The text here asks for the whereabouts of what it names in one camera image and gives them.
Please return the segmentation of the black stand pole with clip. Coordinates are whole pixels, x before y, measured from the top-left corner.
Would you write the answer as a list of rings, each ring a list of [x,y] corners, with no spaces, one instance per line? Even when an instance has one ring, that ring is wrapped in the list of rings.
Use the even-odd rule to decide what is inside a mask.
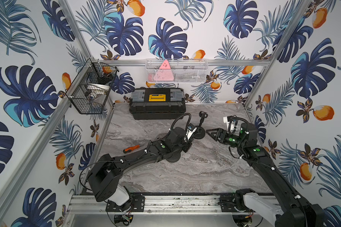
[[[199,128],[203,128],[202,125],[203,125],[205,119],[208,118],[208,113],[200,111],[199,112],[199,117],[200,117],[200,121],[199,121],[198,127]]]

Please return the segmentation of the black round stand base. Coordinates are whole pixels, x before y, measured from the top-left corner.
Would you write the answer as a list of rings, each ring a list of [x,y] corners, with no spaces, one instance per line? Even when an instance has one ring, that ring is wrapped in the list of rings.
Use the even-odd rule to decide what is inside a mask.
[[[180,158],[181,158],[181,153],[177,152],[177,153],[173,153],[170,157],[166,158],[166,161],[170,163],[176,163],[180,160]]]

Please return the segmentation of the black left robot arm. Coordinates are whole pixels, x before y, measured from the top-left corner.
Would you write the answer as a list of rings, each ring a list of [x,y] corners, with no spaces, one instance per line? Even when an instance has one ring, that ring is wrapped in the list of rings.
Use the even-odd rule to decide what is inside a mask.
[[[85,180],[89,183],[96,201],[110,200],[116,205],[122,206],[131,201],[127,189],[118,186],[124,174],[138,167],[163,160],[170,163],[178,162],[181,154],[188,152],[191,148],[193,140],[201,139],[202,124],[208,114],[200,112],[199,115],[198,125],[190,122],[190,113],[182,114],[173,121],[168,133],[163,138],[149,141],[144,149],[117,157],[106,154],[97,162],[88,165],[91,170]]]

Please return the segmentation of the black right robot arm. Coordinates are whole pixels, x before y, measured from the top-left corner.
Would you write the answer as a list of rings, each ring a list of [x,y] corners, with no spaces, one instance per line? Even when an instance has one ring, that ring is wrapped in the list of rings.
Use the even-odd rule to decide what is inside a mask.
[[[236,148],[238,158],[262,177],[278,201],[274,205],[257,193],[240,190],[240,205],[257,212],[275,227],[322,227],[324,210],[318,204],[311,204],[281,174],[266,149],[257,144],[256,126],[236,116],[224,120],[227,130],[209,129],[206,134],[229,148]]]

